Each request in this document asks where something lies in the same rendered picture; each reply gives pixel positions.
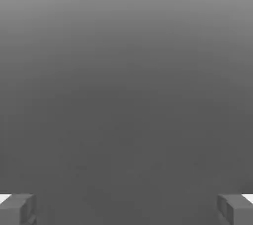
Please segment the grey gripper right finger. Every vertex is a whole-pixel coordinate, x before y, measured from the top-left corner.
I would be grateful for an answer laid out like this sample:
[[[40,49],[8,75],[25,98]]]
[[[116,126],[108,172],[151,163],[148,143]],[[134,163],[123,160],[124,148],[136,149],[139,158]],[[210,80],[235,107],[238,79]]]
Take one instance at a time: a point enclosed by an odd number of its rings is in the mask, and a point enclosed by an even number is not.
[[[253,194],[219,194],[216,208],[220,225],[253,225]]]

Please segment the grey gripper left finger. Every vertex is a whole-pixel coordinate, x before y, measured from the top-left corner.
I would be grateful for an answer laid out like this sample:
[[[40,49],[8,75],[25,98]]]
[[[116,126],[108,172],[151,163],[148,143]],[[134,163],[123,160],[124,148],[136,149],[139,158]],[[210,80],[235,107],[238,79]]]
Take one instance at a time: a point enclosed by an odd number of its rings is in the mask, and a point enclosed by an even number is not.
[[[0,225],[37,225],[36,196],[0,194]]]

